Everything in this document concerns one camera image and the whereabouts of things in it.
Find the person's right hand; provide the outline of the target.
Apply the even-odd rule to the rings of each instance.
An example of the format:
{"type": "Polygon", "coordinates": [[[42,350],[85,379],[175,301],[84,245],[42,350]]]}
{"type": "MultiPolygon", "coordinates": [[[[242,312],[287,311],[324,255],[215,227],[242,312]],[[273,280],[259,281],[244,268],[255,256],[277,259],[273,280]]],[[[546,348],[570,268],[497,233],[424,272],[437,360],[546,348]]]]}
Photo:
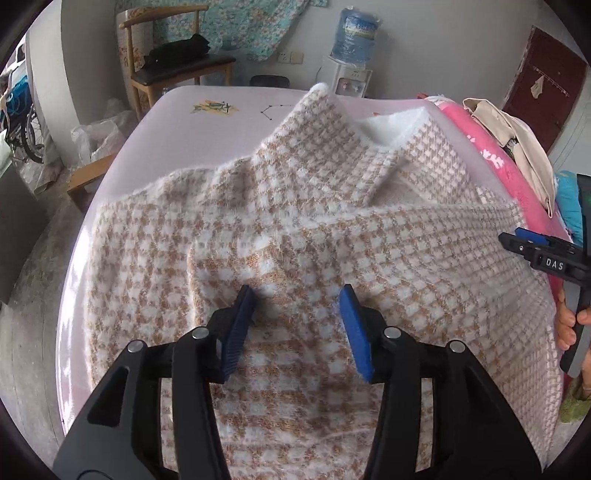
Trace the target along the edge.
{"type": "MultiPolygon", "coordinates": [[[[566,305],[566,295],[564,289],[561,289],[558,293],[556,307],[556,345],[559,350],[567,351],[577,339],[574,331],[575,323],[579,322],[581,325],[590,324],[590,310],[583,310],[579,314],[575,314],[573,311],[571,311],[566,305]]],[[[590,398],[590,369],[590,351],[587,351],[585,359],[581,365],[581,385],[576,389],[576,396],[580,400],[587,400],[590,398]]]]}

